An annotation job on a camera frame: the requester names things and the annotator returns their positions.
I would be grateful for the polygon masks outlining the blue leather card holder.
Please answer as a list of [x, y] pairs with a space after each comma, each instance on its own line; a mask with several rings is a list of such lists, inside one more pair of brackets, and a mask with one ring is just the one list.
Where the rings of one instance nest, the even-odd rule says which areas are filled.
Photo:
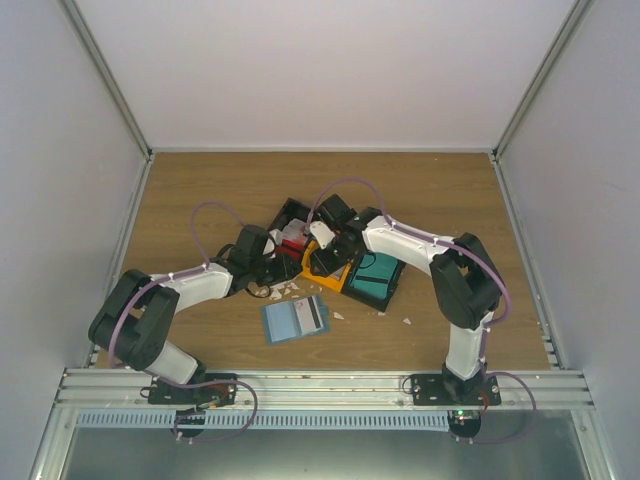
[[329, 310], [319, 295], [314, 297], [323, 321], [323, 328], [312, 335], [302, 336], [300, 334], [294, 301], [297, 299], [277, 302], [261, 308], [261, 317], [264, 327], [266, 342], [268, 345], [286, 343], [310, 336], [327, 333], [329, 326]]

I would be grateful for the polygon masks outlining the white credit card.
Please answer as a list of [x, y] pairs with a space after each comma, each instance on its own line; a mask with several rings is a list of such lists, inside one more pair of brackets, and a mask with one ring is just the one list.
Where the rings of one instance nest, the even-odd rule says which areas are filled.
[[315, 334], [323, 328], [321, 313], [313, 296], [295, 300], [294, 308], [302, 336]]

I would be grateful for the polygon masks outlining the left aluminium frame post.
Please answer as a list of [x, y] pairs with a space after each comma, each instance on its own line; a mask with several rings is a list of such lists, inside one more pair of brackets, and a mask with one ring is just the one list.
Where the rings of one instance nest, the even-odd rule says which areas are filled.
[[152, 161], [153, 149], [149, 145], [139, 123], [135, 119], [133, 111], [118, 85], [112, 69], [101, 51], [101, 48], [98, 45], [98, 42], [93, 35], [81, 8], [74, 0], [60, 0], [58, 4], [66, 18], [69, 20], [74, 33], [93, 64], [101, 82], [106, 88], [131, 137], [136, 143], [138, 150], [142, 153], [145, 161], [150, 163]]

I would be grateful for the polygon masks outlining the red and white card stack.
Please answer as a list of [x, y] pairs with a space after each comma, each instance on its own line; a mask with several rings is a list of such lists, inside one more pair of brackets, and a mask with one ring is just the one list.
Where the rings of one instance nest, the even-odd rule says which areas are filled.
[[305, 233], [305, 222], [294, 218], [281, 231], [284, 235], [282, 249], [294, 258], [300, 259], [304, 254], [308, 240]]

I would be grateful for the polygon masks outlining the yellow bin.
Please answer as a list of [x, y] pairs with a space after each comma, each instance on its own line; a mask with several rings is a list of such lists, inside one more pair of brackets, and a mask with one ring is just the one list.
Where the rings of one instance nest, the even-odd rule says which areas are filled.
[[324, 271], [319, 266], [313, 267], [312, 254], [318, 249], [319, 245], [315, 240], [311, 240], [305, 247], [301, 261], [301, 276], [331, 291], [341, 293], [350, 273], [351, 264], [347, 263], [332, 272]]

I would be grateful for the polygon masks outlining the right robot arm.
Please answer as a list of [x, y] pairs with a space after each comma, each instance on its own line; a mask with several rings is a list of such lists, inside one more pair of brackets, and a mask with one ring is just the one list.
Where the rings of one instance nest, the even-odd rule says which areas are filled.
[[338, 195], [314, 204], [305, 230], [318, 244], [310, 259], [317, 276], [327, 277], [364, 253], [387, 255], [426, 273], [450, 325], [448, 352], [439, 375], [444, 396], [464, 405], [477, 395], [488, 381], [489, 330], [512, 310], [506, 285], [478, 237], [419, 230], [382, 207], [356, 212]]

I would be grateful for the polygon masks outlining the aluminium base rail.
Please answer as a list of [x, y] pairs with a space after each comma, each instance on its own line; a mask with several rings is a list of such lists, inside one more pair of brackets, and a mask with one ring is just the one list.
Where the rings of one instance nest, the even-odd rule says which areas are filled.
[[[501, 403], [494, 410], [593, 410], [581, 372], [518, 371], [497, 378]], [[416, 405], [406, 371], [251, 371], [238, 379], [257, 394], [261, 410], [454, 410], [448, 403]], [[152, 377], [132, 370], [70, 369], [63, 374], [54, 405], [59, 408], [148, 408], [140, 390]]]

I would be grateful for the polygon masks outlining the black bin with teal cards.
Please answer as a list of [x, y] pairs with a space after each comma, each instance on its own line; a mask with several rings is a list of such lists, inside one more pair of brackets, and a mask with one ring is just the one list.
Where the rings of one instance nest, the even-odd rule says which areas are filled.
[[341, 293], [385, 313], [404, 268], [395, 257], [367, 251], [352, 264]]

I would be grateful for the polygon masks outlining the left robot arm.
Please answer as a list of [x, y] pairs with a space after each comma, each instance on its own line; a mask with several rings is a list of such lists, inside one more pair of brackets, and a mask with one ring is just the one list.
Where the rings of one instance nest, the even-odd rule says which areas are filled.
[[191, 269], [148, 275], [126, 271], [104, 301], [88, 330], [89, 340], [121, 361], [171, 384], [185, 404], [203, 398], [205, 378], [200, 362], [168, 341], [174, 316], [192, 306], [251, 291], [252, 284], [270, 288], [295, 279], [300, 263], [280, 251], [275, 234], [244, 226], [233, 244]]

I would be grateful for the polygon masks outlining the aluminium frame post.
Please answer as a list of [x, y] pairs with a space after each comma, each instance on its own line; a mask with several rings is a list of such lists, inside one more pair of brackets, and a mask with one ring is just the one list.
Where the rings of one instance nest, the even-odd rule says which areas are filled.
[[136, 143], [138, 150], [142, 153], [145, 161], [150, 163], [152, 161], [153, 149], [149, 145], [139, 123], [135, 119], [133, 111], [118, 85], [112, 69], [101, 51], [101, 48], [98, 45], [98, 42], [93, 35], [81, 8], [74, 0], [60, 0], [58, 4], [66, 18], [69, 20], [74, 33], [93, 64], [101, 82], [106, 88], [131, 137]]
[[531, 81], [526, 87], [514, 113], [510, 117], [496, 145], [491, 150], [490, 157], [492, 162], [499, 162], [506, 152], [509, 144], [518, 132], [522, 122], [540, 95], [543, 87], [546, 85], [554, 68], [557, 66], [561, 56], [572, 41], [592, 5], [592, 0], [575, 0], [571, 3], [567, 14], [562, 20], [558, 31], [554, 35]]

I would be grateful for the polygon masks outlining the teal card stack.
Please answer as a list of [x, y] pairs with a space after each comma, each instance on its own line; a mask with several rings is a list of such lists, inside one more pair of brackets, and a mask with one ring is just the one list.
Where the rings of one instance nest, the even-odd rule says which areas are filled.
[[354, 264], [348, 287], [375, 301], [389, 301], [405, 264], [382, 253], [367, 252]]

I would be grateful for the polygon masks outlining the right aluminium frame post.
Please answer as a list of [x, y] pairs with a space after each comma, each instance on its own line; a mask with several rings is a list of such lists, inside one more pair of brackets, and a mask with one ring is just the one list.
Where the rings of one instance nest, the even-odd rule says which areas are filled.
[[518, 132], [522, 122], [540, 95], [543, 87], [546, 85], [554, 68], [557, 66], [561, 56], [572, 41], [592, 5], [592, 0], [575, 0], [571, 3], [567, 14], [562, 20], [558, 31], [554, 35], [531, 81], [526, 87], [514, 113], [510, 117], [496, 145], [491, 150], [490, 157], [492, 162], [499, 162], [506, 152], [509, 144]]

